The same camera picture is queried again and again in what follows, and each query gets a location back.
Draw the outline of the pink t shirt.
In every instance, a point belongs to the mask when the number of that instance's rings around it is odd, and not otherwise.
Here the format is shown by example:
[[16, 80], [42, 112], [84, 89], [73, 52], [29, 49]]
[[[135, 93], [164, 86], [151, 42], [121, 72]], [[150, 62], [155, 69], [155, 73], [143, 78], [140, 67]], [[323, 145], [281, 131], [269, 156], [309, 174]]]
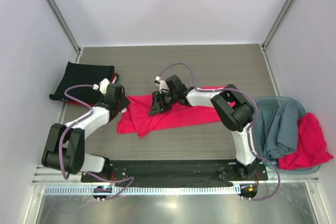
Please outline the pink t shirt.
[[316, 116], [307, 113], [298, 122], [297, 150], [278, 159], [278, 167], [284, 170], [310, 168], [334, 158], [327, 152], [327, 144]]
[[128, 96], [130, 105], [117, 123], [119, 134], [136, 133], [143, 138], [152, 131], [219, 122], [214, 108], [179, 103], [161, 114], [150, 115], [153, 95]]

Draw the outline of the black t shirt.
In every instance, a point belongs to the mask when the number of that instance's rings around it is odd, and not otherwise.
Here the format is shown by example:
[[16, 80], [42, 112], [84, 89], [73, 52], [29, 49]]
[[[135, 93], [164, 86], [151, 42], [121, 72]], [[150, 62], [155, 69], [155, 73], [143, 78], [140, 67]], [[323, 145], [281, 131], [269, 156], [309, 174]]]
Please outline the black t shirt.
[[[55, 93], [49, 95], [49, 98], [54, 101], [73, 102], [72, 99], [65, 96], [66, 89], [80, 84], [98, 84], [105, 78], [111, 81], [113, 75], [114, 66], [112, 65], [86, 65], [68, 62], [60, 84]], [[68, 94], [87, 104], [95, 104], [100, 100], [100, 93], [88, 87], [70, 90]]]

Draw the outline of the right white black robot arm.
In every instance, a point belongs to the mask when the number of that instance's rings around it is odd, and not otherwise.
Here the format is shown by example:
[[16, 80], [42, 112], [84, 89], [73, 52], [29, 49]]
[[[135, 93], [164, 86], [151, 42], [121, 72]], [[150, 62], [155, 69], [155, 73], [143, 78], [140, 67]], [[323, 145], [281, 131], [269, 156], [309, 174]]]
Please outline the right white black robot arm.
[[177, 75], [162, 80], [154, 80], [159, 87], [152, 93], [152, 105], [149, 115], [170, 111], [174, 104], [187, 107], [213, 108], [222, 124], [231, 131], [236, 148], [236, 171], [241, 179], [254, 176], [258, 166], [255, 148], [248, 130], [253, 122], [255, 109], [245, 96], [229, 84], [224, 88], [203, 89], [187, 88]]

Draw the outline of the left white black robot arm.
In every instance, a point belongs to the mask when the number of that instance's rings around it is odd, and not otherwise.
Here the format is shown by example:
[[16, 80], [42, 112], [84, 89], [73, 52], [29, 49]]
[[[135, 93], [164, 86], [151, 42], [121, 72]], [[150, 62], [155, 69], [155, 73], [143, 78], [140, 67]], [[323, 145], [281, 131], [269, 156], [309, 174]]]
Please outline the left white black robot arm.
[[[69, 94], [76, 88], [92, 88], [101, 93], [98, 103], [90, 106]], [[84, 105], [89, 111], [66, 124], [55, 123], [50, 127], [41, 163], [47, 168], [61, 171], [65, 180], [70, 174], [85, 173], [107, 182], [112, 175], [110, 160], [85, 151], [86, 138], [98, 128], [124, 113], [130, 100], [123, 85], [103, 79], [99, 84], [80, 84], [65, 90], [65, 96]]]

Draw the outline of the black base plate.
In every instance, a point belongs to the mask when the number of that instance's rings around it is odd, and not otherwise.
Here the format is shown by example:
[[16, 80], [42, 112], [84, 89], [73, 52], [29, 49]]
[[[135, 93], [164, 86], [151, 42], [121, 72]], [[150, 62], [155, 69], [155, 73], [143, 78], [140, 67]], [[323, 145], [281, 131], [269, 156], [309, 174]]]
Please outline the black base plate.
[[230, 182], [266, 181], [262, 163], [249, 175], [234, 159], [208, 160], [121, 160], [105, 164], [95, 175], [107, 180], [134, 177], [131, 187], [140, 188], [210, 188], [227, 187]]

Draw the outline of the left aluminium frame post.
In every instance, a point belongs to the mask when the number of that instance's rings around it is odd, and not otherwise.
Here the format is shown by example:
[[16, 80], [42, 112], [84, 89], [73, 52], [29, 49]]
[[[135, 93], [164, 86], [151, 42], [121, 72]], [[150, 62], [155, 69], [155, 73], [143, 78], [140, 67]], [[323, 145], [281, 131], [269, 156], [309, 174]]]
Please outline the left aluminium frame post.
[[76, 54], [79, 55], [81, 53], [81, 48], [78, 45], [74, 35], [72, 34], [67, 22], [65, 21], [57, 3], [55, 0], [46, 0], [49, 8], [53, 12], [56, 21], [61, 26], [63, 32], [65, 33], [67, 39], [69, 40], [70, 44], [72, 45], [73, 49], [75, 50]]

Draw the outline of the aluminium frame post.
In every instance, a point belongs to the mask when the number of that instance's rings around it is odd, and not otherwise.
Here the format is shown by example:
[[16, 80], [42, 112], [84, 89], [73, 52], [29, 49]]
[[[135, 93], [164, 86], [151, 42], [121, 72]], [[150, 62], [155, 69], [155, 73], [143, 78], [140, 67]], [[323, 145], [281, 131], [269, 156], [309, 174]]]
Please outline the aluminium frame post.
[[73, 49], [75, 50], [76, 54], [79, 55], [81, 53], [81, 48], [78, 45], [74, 35], [72, 34], [67, 22], [65, 21], [57, 3], [55, 0], [46, 0], [49, 8], [53, 12], [56, 21], [61, 26], [63, 32], [65, 33], [67, 39], [69, 40], [70, 44], [72, 45]]
[[271, 43], [273, 37], [275, 36], [277, 30], [279, 29], [281, 23], [283, 22], [284, 18], [290, 11], [292, 5], [294, 4], [295, 0], [285, 0], [282, 8], [280, 9], [279, 14], [277, 15], [270, 31], [268, 32], [264, 42], [260, 45], [261, 50], [265, 51], [269, 44]]

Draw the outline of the right aluminium frame post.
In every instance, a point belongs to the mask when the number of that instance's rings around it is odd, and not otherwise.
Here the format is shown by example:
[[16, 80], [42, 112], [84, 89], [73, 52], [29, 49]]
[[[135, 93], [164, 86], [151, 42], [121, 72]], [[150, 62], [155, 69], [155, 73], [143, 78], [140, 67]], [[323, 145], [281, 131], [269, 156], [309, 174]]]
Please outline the right aluminium frame post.
[[277, 15], [270, 31], [268, 32], [264, 42], [260, 45], [261, 50], [265, 51], [269, 44], [271, 43], [273, 37], [275, 36], [277, 30], [279, 29], [281, 23], [283, 22], [284, 18], [290, 11], [292, 5], [294, 4], [295, 0], [285, 0], [282, 8], [280, 9], [279, 14]]

